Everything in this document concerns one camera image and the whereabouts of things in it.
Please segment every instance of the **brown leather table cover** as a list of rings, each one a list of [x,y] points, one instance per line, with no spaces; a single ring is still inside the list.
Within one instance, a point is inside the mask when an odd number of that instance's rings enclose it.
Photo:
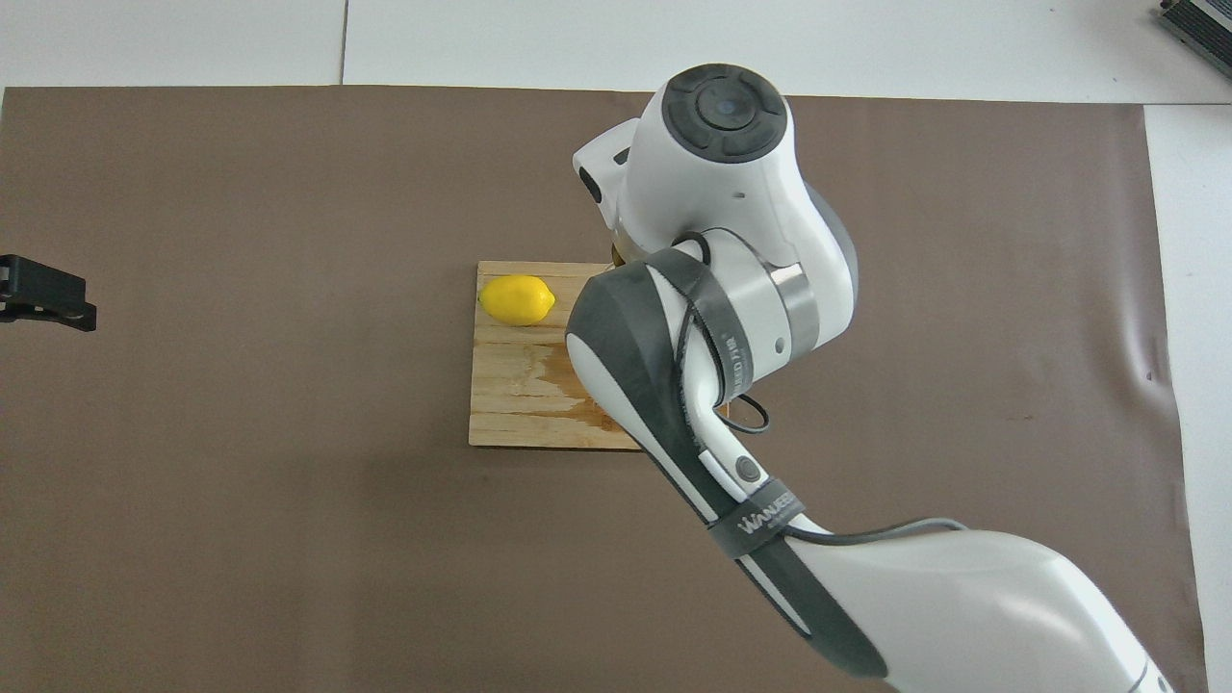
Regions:
[[[0,326],[0,689],[887,689],[641,454],[467,445],[476,263],[606,261],[569,157],[646,97],[9,89],[0,252],[99,329]],[[752,449],[1062,551],[1202,691],[1141,107],[791,102],[860,305]]]

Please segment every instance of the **gray velcro strap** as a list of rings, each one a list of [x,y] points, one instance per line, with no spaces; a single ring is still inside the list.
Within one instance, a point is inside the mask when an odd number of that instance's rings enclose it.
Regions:
[[[692,255],[663,250],[646,259],[689,302],[701,323],[711,353],[718,361],[722,382],[715,404],[748,392],[753,386],[753,351],[736,308],[710,268]]]
[[[706,529],[729,559],[738,559],[777,536],[802,512],[800,498],[784,482],[771,478]]]

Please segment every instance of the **robotic arm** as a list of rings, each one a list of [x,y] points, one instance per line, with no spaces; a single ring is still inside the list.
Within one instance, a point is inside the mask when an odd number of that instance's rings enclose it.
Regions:
[[[913,693],[1172,691],[1060,554],[950,520],[830,534],[715,412],[855,308],[851,242],[770,83],[680,73],[573,163],[626,260],[578,298],[574,370],[813,649]]]

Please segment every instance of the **yellow lemon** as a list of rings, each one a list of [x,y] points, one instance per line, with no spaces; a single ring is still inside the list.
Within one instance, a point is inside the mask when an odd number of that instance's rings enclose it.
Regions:
[[[511,274],[489,281],[479,292],[479,305],[505,324],[535,324],[547,317],[556,296],[537,276]]]

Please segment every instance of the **wooden cutting board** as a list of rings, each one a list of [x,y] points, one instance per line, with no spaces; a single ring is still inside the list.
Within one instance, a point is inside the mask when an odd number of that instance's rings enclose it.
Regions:
[[[540,276],[556,295],[542,322],[511,327],[474,306],[471,445],[638,450],[633,439],[586,395],[564,346],[578,293],[611,265],[483,260],[476,295],[510,274]]]

